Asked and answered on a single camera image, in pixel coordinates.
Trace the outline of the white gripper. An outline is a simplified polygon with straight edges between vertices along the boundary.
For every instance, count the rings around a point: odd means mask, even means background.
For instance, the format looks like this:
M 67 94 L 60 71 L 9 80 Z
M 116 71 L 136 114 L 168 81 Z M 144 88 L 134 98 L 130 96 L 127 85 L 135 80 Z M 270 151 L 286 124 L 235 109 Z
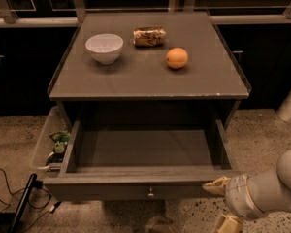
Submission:
M 224 196 L 226 206 L 234 214 L 219 215 L 212 233 L 241 233 L 243 220 L 255 220 L 267 216 L 256 206 L 249 194 L 247 174 L 231 179 L 223 176 L 204 183 L 202 189 L 213 195 Z

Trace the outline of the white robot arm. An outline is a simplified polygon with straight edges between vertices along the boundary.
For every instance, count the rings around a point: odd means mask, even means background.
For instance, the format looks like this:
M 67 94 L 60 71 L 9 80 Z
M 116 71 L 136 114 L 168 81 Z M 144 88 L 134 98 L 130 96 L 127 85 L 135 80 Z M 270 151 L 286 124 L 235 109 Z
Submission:
M 241 233 L 245 221 L 274 212 L 291 213 L 291 150 L 283 153 L 274 169 L 250 176 L 220 177 L 202 185 L 204 191 L 223 196 L 230 214 L 221 214 L 211 233 Z

